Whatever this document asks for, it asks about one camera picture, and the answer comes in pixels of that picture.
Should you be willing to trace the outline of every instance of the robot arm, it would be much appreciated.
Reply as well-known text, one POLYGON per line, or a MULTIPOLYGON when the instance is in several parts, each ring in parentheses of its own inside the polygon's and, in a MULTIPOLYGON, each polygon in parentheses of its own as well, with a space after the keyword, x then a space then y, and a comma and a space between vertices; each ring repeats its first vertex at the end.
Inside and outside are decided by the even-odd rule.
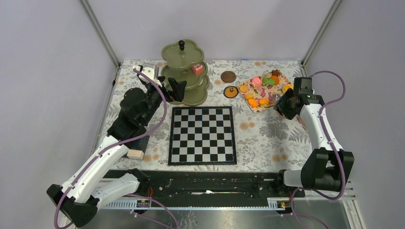
MULTIPOLYGON (((186 81, 177 83, 176 80, 169 78, 168 82, 172 90, 168 91, 163 83, 164 76, 157 77, 159 69, 156 65, 138 65, 134 66, 133 69, 143 72, 154 82, 158 81, 157 85, 163 92, 167 102, 181 102, 183 100, 186 81)), ((155 87, 146 83, 147 80, 143 76, 138 75, 138 77, 146 86, 146 93, 140 88, 129 89, 120 103, 121 111, 118 118, 107 130, 107 136, 97 150, 69 180, 65 181, 61 186, 51 185, 46 191, 54 204, 57 205, 62 195, 70 188, 70 191, 62 200, 61 211, 77 227, 87 224, 102 206, 141 189, 141 183, 145 183, 145 179, 147 179, 143 173, 137 170, 134 174, 126 173, 120 179, 97 187, 99 181, 112 165, 129 149, 136 148, 137 141, 117 145, 108 149, 102 155, 100 155, 100 152, 112 144, 144 134, 146 132, 145 126, 148 125, 163 101, 155 87), (77 177, 80 178, 72 186, 71 184, 77 177)))
POLYGON ((340 190, 342 187, 341 173, 327 134, 339 153, 346 181, 349 177, 354 163, 353 153, 344 151, 336 140, 325 109, 320 114, 323 105, 322 97, 313 94, 312 79, 298 77, 294 79, 294 90, 289 89, 274 107, 278 113, 290 120, 295 115, 300 115, 307 126, 312 144, 312 153, 301 170, 282 170, 280 172, 285 186, 328 191, 340 190), (331 162, 333 166, 327 167, 328 162, 331 162))

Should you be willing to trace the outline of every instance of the black knob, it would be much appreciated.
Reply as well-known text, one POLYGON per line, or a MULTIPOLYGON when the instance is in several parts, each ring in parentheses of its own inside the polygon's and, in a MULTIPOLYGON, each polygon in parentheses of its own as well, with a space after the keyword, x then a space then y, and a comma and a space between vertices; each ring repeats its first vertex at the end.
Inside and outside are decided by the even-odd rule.
POLYGON ((180 46, 180 50, 181 50, 181 51, 184 50, 184 45, 185 45, 185 42, 184 42, 183 40, 180 40, 180 41, 179 41, 179 46, 180 46))

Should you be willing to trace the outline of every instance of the pink toy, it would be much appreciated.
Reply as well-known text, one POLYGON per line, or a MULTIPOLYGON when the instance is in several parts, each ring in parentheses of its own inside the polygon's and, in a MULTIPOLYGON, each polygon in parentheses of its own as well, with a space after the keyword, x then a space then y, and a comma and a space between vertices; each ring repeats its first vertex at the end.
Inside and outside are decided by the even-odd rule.
POLYGON ((204 67, 202 64, 194 65, 191 67, 191 69, 196 75, 199 75, 204 71, 204 67))
POLYGON ((255 88, 260 88, 262 86, 262 80, 258 76, 256 76, 252 79, 252 84, 255 88))

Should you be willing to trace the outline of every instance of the green tray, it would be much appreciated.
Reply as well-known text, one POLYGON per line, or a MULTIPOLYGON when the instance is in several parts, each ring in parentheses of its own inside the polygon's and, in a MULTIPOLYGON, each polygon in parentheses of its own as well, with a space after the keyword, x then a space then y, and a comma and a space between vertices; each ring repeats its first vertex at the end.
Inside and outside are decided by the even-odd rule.
POLYGON ((183 70, 183 71, 175 71, 175 70, 169 68, 167 65, 164 66, 162 68, 161 75, 166 77, 165 85, 168 86, 167 89, 171 90, 170 84, 167 81, 167 79, 169 77, 174 78, 177 82, 187 81, 186 90, 191 90, 191 89, 196 88, 200 84, 200 82, 202 80, 202 76, 206 75, 208 72, 207 64, 204 61, 200 64, 202 64, 204 66, 204 72, 202 72, 199 75, 196 75, 191 70, 191 68, 183 70))
POLYGON ((202 84, 194 89, 187 90, 184 93, 183 102, 172 102, 173 105, 186 105, 186 106, 198 106, 205 102, 207 99, 207 89, 210 85, 210 78, 207 75, 202 77, 202 84))
POLYGON ((166 45, 162 49, 162 58, 167 62, 167 66, 176 71, 183 71, 204 60, 204 51, 197 44, 185 39, 184 50, 180 50, 179 43, 166 45))

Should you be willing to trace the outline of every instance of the chessboard border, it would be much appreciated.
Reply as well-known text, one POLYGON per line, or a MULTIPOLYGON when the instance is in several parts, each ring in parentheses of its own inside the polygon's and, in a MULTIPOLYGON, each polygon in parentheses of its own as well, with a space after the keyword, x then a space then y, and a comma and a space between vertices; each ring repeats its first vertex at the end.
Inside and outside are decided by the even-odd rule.
POLYGON ((169 135, 169 166, 199 166, 199 165, 236 165, 236 140, 235 140, 235 129, 234 129, 234 114, 232 112, 232 106, 187 106, 187 107, 173 107, 171 109, 171 123, 170 123, 170 135, 169 135), (228 108, 229 115, 231 117, 231 134, 232 134, 232 150, 233 150, 233 161, 209 161, 209 162, 171 162, 171 150, 173 148, 173 129, 174 129, 174 111, 175 109, 191 110, 191 109, 218 109, 218 108, 228 108))

